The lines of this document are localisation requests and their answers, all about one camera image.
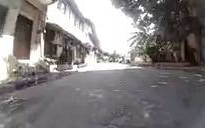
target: doorway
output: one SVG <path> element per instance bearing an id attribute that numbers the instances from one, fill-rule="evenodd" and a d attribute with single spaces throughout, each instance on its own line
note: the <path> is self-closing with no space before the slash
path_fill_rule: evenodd
<path id="1" fill-rule="evenodd" d="M 30 59 L 30 45 L 33 22 L 26 17 L 19 15 L 14 38 L 13 54 L 17 59 Z"/>

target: house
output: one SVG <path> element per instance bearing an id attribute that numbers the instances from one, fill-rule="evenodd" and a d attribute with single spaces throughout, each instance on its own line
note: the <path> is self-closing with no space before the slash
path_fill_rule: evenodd
<path id="1" fill-rule="evenodd" d="M 53 59 L 54 68 L 65 70 L 89 62 L 95 43 L 88 21 L 74 0 L 57 0 L 48 6 L 44 56 Z"/>
<path id="2" fill-rule="evenodd" d="M 37 0 L 0 0 L 0 79 L 42 57 L 45 13 Z"/>

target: roof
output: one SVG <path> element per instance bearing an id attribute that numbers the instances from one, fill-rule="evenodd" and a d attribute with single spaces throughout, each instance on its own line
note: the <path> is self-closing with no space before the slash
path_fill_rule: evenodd
<path id="1" fill-rule="evenodd" d="M 55 31 L 60 31 L 63 34 L 65 34 L 66 36 L 72 38 L 72 39 L 76 39 L 78 40 L 74 35 L 72 35 L 71 33 L 69 33 L 68 31 L 64 30 L 62 27 L 60 27 L 57 24 L 54 23 L 46 23 L 46 27 Z"/>

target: asphalt road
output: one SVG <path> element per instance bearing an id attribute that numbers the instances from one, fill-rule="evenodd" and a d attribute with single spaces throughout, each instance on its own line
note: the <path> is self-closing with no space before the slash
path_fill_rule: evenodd
<path id="1" fill-rule="evenodd" d="M 0 97 L 0 127 L 205 128 L 205 75 L 91 65 Z"/>

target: sidewalk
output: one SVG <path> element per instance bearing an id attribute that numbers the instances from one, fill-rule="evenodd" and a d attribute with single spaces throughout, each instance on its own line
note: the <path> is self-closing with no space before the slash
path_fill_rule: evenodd
<path id="1" fill-rule="evenodd" d="M 37 86 L 47 81 L 61 79 L 62 77 L 70 75 L 71 72 L 58 72 L 36 75 L 27 78 L 18 78 L 15 81 L 3 83 L 0 85 L 0 95 L 11 93 L 16 90 L 22 90 L 28 87 Z"/>

